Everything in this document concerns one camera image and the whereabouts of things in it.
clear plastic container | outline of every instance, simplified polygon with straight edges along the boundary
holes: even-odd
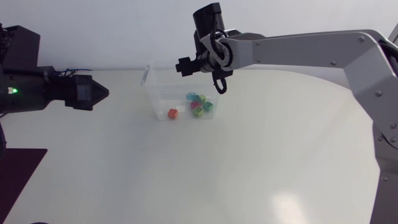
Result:
[[[178,110],[176,119],[214,118],[220,95],[213,85],[211,74],[198,72],[182,77],[175,69],[177,63],[151,61],[144,72],[141,85],[147,90],[157,118],[170,119],[170,109]],[[188,93],[205,95],[206,101],[214,105],[213,109],[204,111],[199,117],[195,116],[190,106],[192,100],[187,100]]]

white table surface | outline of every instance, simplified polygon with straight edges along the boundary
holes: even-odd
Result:
[[[158,121],[143,71],[93,73],[110,91],[94,111],[0,120],[8,147],[49,150],[6,224],[369,222],[379,168],[349,90],[240,70],[215,119]]]

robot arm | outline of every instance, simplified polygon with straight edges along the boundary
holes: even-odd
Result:
[[[210,4],[194,13],[197,58],[179,59],[183,76],[212,72],[219,93],[225,77],[253,64],[341,68],[359,104],[374,122],[381,176],[371,223],[398,221],[398,48],[373,30],[264,37],[224,30],[221,8]]]

black cable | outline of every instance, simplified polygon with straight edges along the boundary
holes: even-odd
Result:
[[[4,132],[2,131],[2,127],[0,124],[0,159],[6,153],[6,148],[7,148],[6,137],[4,137]]]
[[[216,14],[213,16],[213,21],[214,21],[213,22],[213,29],[211,30],[211,33],[210,33],[211,48],[214,50],[214,52],[216,52],[217,57],[219,57],[220,59],[224,60],[224,53],[220,52],[220,50],[216,46],[216,30],[219,30],[219,29],[217,29]]]

